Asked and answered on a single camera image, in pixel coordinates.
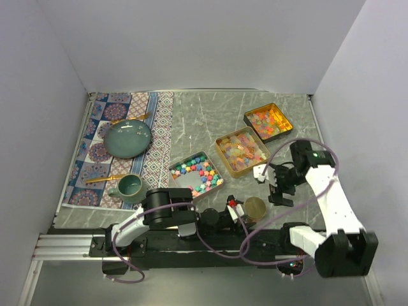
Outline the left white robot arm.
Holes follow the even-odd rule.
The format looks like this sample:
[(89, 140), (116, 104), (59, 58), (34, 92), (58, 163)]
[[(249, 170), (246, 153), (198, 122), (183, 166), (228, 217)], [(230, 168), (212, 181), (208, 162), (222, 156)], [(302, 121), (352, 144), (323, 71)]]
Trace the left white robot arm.
[(217, 233), (224, 229), (239, 231), (244, 224), (244, 203), (228, 196), (225, 209), (196, 211), (193, 192), (189, 188), (159, 188), (147, 191), (136, 212), (119, 224), (105, 230), (105, 251), (120, 256), (132, 242), (148, 230), (165, 230), (176, 226), (180, 237), (197, 233)]

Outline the clear plastic ball half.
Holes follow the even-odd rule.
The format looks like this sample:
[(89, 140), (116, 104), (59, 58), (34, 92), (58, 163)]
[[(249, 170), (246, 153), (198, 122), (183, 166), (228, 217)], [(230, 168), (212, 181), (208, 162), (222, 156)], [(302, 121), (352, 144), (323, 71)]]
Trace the clear plastic ball half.
[(250, 217), (250, 216), (246, 216), (245, 217), (245, 222), (247, 223), (247, 224), (252, 224), (252, 223), (259, 223), (259, 222), (261, 222), (262, 221), (262, 217), (260, 217), (260, 218), (253, 218), (253, 217)]

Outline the round gold tin lid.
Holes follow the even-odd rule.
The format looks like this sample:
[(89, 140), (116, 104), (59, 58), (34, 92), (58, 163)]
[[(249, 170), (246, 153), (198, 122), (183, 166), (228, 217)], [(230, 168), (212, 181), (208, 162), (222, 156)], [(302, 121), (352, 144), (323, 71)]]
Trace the round gold tin lid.
[(253, 196), (245, 200), (244, 210), (248, 218), (260, 220), (266, 214), (266, 204), (261, 198)]

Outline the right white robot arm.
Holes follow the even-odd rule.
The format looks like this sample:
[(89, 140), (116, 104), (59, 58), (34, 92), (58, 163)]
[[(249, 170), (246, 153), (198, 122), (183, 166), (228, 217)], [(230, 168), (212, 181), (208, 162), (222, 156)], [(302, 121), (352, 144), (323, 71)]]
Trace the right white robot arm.
[(307, 183), (314, 192), (323, 216), (325, 231), (313, 230), (304, 222), (289, 222), (280, 229), (279, 247), (286, 254), (297, 250), (314, 258), (324, 278), (366, 276), (379, 245), (373, 231), (367, 231), (353, 212), (338, 178), (334, 152), (312, 148), (312, 140), (299, 138), (290, 144), (291, 161), (267, 162), (261, 174), (270, 189), (269, 201), (293, 207), (285, 194)]

